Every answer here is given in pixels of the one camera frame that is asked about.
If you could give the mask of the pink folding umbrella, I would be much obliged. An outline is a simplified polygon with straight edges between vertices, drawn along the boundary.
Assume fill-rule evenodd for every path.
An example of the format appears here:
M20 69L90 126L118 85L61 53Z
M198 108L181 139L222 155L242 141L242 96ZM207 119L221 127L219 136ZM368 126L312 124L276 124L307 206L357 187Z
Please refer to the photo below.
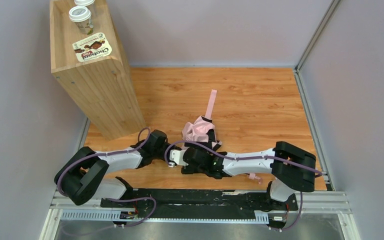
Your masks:
M194 122L187 122L181 133L183 149L202 148L210 154L216 155L222 142L217 138L216 126L213 123L212 114L217 98L217 91L213 89L210 93L206 112L199 116Z

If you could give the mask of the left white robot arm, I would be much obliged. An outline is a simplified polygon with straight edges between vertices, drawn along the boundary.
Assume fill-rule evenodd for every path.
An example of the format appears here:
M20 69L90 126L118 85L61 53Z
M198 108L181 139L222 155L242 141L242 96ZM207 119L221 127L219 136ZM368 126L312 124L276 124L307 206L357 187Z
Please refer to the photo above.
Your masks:
M57 172L54 183L59 193L80 206L93 198L120 199L127 191L122 180L105 180L106 174L140 169L153 160L163 160L169 146L167 135L150 130L144 140L122 150L94 151L81 147Z

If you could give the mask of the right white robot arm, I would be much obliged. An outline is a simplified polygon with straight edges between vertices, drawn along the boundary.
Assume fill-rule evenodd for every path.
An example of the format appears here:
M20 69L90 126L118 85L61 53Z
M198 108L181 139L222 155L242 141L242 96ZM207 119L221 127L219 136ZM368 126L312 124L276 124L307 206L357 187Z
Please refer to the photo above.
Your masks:
M201 143L188 142L186 149L172 151L170 160L182 167L183 174L205 174L214 179L247 174L271 174L268 196L286 202L295 192L311 193L315 179L323 174L316 169L314 154L285 141L275 147L249 153L216 152Z

